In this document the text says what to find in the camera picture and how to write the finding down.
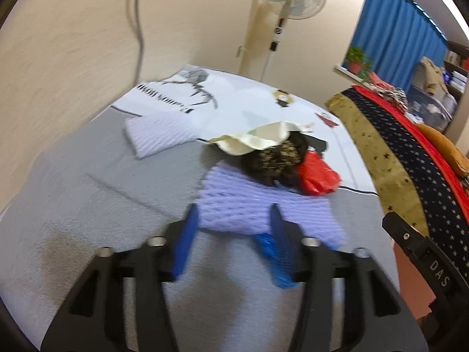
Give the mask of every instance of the cable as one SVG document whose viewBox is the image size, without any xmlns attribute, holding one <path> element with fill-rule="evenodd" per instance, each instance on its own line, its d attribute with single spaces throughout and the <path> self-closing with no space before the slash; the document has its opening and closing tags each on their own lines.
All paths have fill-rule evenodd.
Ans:
<svg viewBox="0 0 469 352">
<path fill-rule="evenodd" d="M 138 41 L 138 58 L 137 66 L 135 67 L 134 86 L 140 82 L 140 74 L 142 72 L 142 64 L 145 54 L 145 40 L 142 32 L 142 25 L 140 22 L 140 0 L 134 0 L 134 19 L 135 19 L 135 36 Z"/>
</svg>

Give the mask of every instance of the navy star-patterned blanket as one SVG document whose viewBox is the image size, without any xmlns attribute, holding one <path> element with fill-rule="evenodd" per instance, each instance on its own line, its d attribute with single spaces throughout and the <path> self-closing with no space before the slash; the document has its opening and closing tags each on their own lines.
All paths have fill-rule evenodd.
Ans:
<svg viewBox="0 0 469 352">
<path fill-rule="evenodd" d="M 461 198 L 460 186 L 455 186 L 454 179 L 448 178 L 448 171 L 435 161 L 435 155 L 432 157 L 435 149 L 429 147 L 426 150 L 422 140 L 416 138 L 418 134 L 412 134 L 412 129 L 406 128 L 395 112 L 357 90 L 350 88 L 342 94 L 357 106 L 398 158 L 418 193 L 430 238 L 469 282 L 467 196 L 466 200 Z"/>
</svg>

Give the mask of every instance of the red plastic bag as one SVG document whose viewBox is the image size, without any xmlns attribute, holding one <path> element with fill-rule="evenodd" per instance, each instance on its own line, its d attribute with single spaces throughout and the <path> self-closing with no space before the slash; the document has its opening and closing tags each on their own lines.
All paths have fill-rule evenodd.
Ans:
<svg viewBox="0 0 469 352">
<path fill-rule="evenodd" d="M 310 196 L 320 196 L 334 192 L 341 182 L 339 174 L 332 170 L 313 151 L 306 152 L 304 162 L 296 167 L 300 175 L 300 182 L 305 193 Z"/>
</svg>

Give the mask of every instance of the black gripper frame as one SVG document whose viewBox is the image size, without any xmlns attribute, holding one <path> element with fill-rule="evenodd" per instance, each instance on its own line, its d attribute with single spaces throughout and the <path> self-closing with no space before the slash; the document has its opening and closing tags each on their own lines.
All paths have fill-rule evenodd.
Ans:
<svg viewBox="0 0 469 352">
<path fill-rule="evenodd" d="M 131 352 L 126 347 L 123 278 L 135 278 L 135 320 L 140 352 L 177 352 L 162 282 L 174 281 L 174 249 L 186 220 L 168 225 L 138 249 L 100 249 L 52 320 L 42 352 Z"/>
<path fill-rule="evenodd" d="M 292 265 L 294 281 L 306 283 L 289 352 L 329 352 L 334 278 L 343 278 L 345 288 L 342 346 L 336 352 L 428 351 L 418 323 L 367 249 L 333 251 L 305 238 L 297 224 L 281 222 L 278 229 L 271 224 L 276 243 L 280 237 L 289 243 L 279 246 L 287 251 L 281 259 Z"/>
<path fill-rule="evenodd" d="M 435 242 L 398 214 L 387 214 L 383 228 L 435 294 L 436 299 L 429 306 L 431 312 L 420 320 L 430 351 L 469 351 L 469 286 L 465 279 Z"/>
</svg>

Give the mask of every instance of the gray bedsheet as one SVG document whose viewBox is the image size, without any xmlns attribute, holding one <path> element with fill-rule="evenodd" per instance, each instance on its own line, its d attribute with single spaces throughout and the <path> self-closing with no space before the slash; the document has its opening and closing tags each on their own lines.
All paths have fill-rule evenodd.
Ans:
<svg viewBox="0 0 469 352">
<path fill-rule="evenodd" d="M 201 178 L 223 156 L 193 142 L 136 160 L 123 133 L 128 116 L 109 108 L 40 155 L 0 222 L 0 296 L 38 348 L 96 249 L 127 250 L 160 234 L 182 217 Z M 378 197 L 340 189 L 329 199 L 349 237 L 342 249 L 371 249 L 398 286 Z M 126 333 L 137 350 L 132 284 L 128 280 Z M 182 352 L 280 352 L 288 350 L 302 287 L 275 287 L 250 237 L 200 231 L 185 274 L 165 284 L 165 292 Z M 337 288 L 334 346 L 340 299 Z"/>
</svg>

